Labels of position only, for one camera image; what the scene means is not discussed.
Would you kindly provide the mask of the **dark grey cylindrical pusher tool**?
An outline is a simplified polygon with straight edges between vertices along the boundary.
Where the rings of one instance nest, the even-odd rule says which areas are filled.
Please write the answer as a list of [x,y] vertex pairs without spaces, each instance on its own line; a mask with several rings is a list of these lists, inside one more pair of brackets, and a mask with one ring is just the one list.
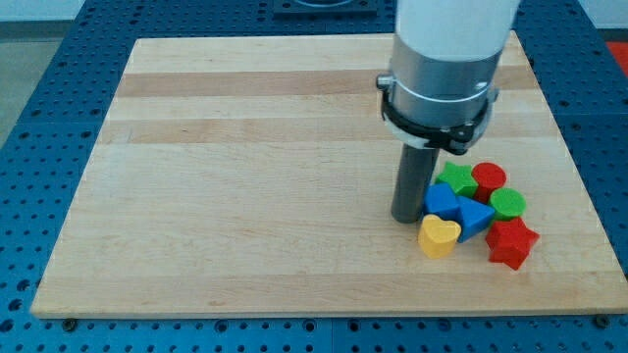
[[416,223],[438,160],[439,149],[417,149],[404,144],[392,199],[392,217],[402,224]]

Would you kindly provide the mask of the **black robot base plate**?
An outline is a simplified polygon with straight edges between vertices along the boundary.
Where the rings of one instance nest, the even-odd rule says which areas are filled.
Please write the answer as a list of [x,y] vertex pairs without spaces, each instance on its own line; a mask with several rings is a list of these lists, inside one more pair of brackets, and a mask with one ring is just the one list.
[[378,0],[272,0],[275,17],[376,15]]

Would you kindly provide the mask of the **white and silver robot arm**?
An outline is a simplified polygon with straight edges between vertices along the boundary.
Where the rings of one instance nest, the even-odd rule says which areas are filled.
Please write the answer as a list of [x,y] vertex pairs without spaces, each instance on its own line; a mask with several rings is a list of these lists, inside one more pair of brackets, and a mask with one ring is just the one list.
[[403,146],[392,216],[416,222],[438,155],[465,154],[497,100],[497,65],[520,0],[398,0],[381,115]]

